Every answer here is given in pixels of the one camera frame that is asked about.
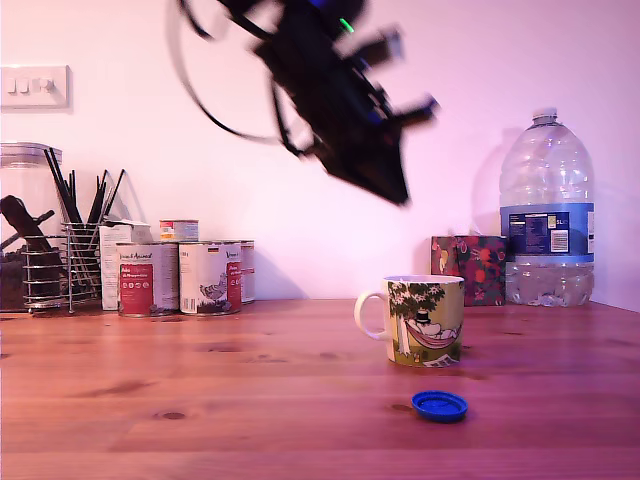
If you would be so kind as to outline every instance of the metal utensil holder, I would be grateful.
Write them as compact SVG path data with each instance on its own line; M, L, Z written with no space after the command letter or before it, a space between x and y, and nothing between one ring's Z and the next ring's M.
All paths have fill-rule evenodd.
M50 252L25 252L27 294L25 306L30 312L97 301L102 295L100 275L99 224L63 223L63 235L45 235L60 243Z

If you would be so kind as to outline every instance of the switch plate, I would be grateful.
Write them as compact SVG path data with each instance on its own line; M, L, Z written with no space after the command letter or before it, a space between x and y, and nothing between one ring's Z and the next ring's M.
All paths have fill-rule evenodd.
M49 90L40 88L40 79L51 81ZM28 91L20 88L22 82ZM69 66L2 67L2 109L67 108L69 106Z

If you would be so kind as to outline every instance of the illustrated mug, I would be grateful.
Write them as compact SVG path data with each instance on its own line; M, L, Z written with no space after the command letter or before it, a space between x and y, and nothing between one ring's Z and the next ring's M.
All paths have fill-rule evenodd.
M412 367L445 367L460 361L464 279L445 275L387 277L382 291L356 301L356 324L367 336L387 342L392 362ZM372 332L362 322L365 302L385 302L385 330Z

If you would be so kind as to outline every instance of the plastic water bottle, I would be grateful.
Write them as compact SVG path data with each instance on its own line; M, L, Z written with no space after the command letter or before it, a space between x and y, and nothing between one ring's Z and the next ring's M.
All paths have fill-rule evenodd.
M502 165L506 293L513 303L582 305L593 291L593 167L557 116L555 108L534 112Z

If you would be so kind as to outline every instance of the mug handle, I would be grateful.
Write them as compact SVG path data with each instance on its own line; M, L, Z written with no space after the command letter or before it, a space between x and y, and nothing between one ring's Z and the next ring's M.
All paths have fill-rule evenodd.
M365 302L373 297L377 297L377 298L380 298L381 300L385 300L385 296L382 293L378 293L378 292L363 293L358 297L358 300L356 300L356 306L353 309L353 318L355 318L356 325L358 325L358 328L362 330L362 332L366 336L371 337L374 340L389 340L390 336L386 330L383 330L381 332L372 332L367 327L365 327L365 325L362 323L362 316L360 315L360 311L362 310L362 307L364 306Z

